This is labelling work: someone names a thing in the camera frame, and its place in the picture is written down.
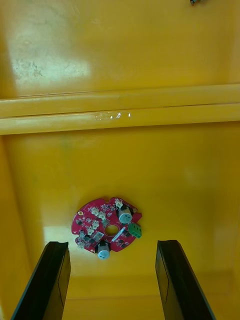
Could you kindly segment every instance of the mounting hole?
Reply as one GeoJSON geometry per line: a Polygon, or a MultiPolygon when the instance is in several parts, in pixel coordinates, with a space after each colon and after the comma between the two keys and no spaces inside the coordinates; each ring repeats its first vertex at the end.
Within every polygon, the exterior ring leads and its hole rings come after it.
{"type": "Polygon", "coordinates": [[[104,231],[107,236],[114,237],[119,232],[119,227],[115,224],[109,224],[104,231]]]}

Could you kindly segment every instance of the yellow panel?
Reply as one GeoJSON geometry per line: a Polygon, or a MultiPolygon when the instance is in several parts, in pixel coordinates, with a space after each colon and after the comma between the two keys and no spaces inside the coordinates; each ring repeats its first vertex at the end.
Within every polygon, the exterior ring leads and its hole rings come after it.
{"type": "Polygon", "coordinates": [[[2,97],[240,81],[238,0],[0,0],[2,97]]]}
{"type": "Polygon", "coordinates": [[[32,271],[1,136],[0,252],[0,319],[10,319],[32,271]]]}
{"type": "Polygon", "coordinates": [[[215,313],[237,320],[239,139],[238,122],[6,136],[31,265],[47,242],[69,241],[67,299],[143,299],[159,295],[157,240],[178,239],[215,313]],[[101,261],[77,249],[71,223],[88,201],[112,196],[139,208],[143,236],[101,261]]]}

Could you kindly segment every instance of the circuit board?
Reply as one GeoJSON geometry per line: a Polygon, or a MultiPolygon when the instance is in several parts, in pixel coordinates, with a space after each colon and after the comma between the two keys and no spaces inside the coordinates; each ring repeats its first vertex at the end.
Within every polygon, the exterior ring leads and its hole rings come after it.
{"type": "Polygon", "coordinates": [[[96,245],[101,240],[105,240],[109,243],[111,250],[118,252],[136,239],[129,233],[128,224],[121,223],[119,220],[119,204],[131,210],[132,223],[136,224],[142,217],[136,207],[121,198],[113,197],[109,202],[101,198],[93,200],[79,209],[72,221],[71,232],[78,235],[75,242],[79,248],[95,253],[96,245]],[[106,228],[110,225],[117,227],[118,232],[115,235],[106,233],[106,228]]]}

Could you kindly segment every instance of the red circuit board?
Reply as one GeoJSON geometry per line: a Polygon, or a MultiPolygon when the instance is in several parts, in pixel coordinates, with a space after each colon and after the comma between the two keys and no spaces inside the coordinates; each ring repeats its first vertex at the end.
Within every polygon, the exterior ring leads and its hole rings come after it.
{"type": "Polygon", "coordinates": [[[105,202],[105,200],[101,198],[93,200],[79,209],[73,218],[71,232],[74,235],[78,235],[75,239],[77,245],[81,245],[83,249],[95,253],[96,245],[100,240],[105,240],[110,244],[111,250],[118,252],[128,247],[136,239],[128,232],[128,224],[123,224],[119,221],[116,201],[120,201],[123,205],[132,209],[131,222],[137,223],[142,217],[142,214],[137,212],[136,207],[121,198],[113,197],[109,202],[105,202]],[[99,211],[101,213],[100,216],[103,215],[105,217],[99,218],[92,213],[93,210],[99,211]],[[93,224],[98,225],[98,227],[94,229],[92,233],[93,224]],[[105,229],[109,225],[117,226],[118,232],[122,231],[116,240],[114,240],[115,236],[109,236],[105,233],[105,229]],[[87,241],[85,238],[79,236],[81,233],[88,235],[87,241]]]}

